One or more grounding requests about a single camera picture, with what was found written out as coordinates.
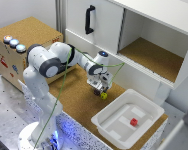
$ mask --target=cabinet door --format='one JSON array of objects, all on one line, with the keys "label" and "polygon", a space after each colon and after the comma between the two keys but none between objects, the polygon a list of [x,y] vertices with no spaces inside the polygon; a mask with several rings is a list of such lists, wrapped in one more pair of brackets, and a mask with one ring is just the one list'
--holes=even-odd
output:
[{"label": "cabinet door", "polygon": [[[86,34],[86,10],[90,5],[95,10],[90,12],[90,28],[94,32]],[[68,0],[67,29],[78,34],[92,44],[114,54],[118,50],[124,9],[107,0]]]}]

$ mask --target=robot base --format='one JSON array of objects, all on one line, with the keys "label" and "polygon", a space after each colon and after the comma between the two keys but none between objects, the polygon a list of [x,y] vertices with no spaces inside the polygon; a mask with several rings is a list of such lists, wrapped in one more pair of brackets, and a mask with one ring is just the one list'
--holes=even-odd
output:
[{"label": "robot base", "polygon": [[[40,146],[34,149],[34,144],[31,140],[29,140],[29,137],[31,136],[32,132],[38,125],[38,122],[34,122],[32,124],[29,124],[26,126],[19,134],[18,137],[18,149],[19,150],[43,150],[43,148]],[[63,145],[63,139],[59,140],[59,145]]]}]

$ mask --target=robotic arm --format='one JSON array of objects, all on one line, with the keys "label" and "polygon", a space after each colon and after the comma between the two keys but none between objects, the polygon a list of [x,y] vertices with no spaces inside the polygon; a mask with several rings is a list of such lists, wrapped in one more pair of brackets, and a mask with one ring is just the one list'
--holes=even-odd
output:
[{"label": "robotic arm", "polygon": [[[56,98],[49,93],[49,86],[45,77],[50,78],[60,72],[60,67],[67,63],[70,50],[71,53],[68,60],[68,66],[79,64],[87,72],[88,84],[94,87],[99,93],[106,92],[112,86],[110,83],[112,74],[107,71],[107,67],[104,67],[109,63],[109,57],[106,52],[100,51],[94,59],[89,56],[88,53],[84,53],[84,55],[90,60],[93,60],[90,61],[72,45],[60,42],[52,44],[49,50],[46,50],[38,44],[30,46],[27,52],[29,66],[24,70],[23,76],[28,89],[31,91],[37,104],[43,110],[39,124],[30,137],[33,142],[32,145],[35,145],[35,142],[46,124],[56,102]],[[54,132],[57,130],[55,116],[62,112],[62,108],[62,104],[58,102],[46,130],[43,132],[38,142],[40,148],[42,147],[41,145],[43,144],[43,141],[46,141],[47,139],[47,141],[49,141],[49,139],[54,137]]]}]

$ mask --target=white wall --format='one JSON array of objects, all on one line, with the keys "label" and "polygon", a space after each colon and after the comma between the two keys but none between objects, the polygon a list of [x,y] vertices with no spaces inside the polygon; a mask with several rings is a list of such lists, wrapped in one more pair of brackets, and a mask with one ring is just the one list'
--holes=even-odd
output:
[{"label": "white wall", "polygon": [[171,91],[167,102],[183,112],[188,110],[188,77],[177,89]]},{"label": "white wall", "polygon": [[56,29],[55,0],[0,0],[0,28],[30,16]]}]

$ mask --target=yellow object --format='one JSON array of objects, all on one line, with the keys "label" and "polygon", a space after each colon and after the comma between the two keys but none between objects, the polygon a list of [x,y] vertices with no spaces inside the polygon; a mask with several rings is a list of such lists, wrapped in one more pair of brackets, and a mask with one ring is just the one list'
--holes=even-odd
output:
[{"label": "yellow object", "polygon": [[101,93],[101,99],[107,99],[107,93],[102,92]]}]

